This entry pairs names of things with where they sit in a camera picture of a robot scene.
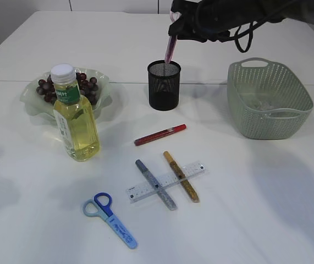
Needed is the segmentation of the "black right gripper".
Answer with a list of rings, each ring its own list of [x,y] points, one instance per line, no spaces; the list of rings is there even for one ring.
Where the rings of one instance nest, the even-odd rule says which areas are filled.
[[[192,24],[184,17],[172,22],[168,35],[177,40],[216,41],[217,35],[263,19],[269,14],[264,1],[185,1],[173,0],[172,13],[193,16]]]

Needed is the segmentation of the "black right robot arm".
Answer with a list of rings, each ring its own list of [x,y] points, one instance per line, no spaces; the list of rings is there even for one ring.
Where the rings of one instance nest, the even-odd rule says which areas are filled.
[[[169,26],[169,36],[180,40],[233,41],[230,30],[249,24],[240,37],[265,23],[293,19],[314,25],[314,1],[173,1],[171,11],[180,17]]]

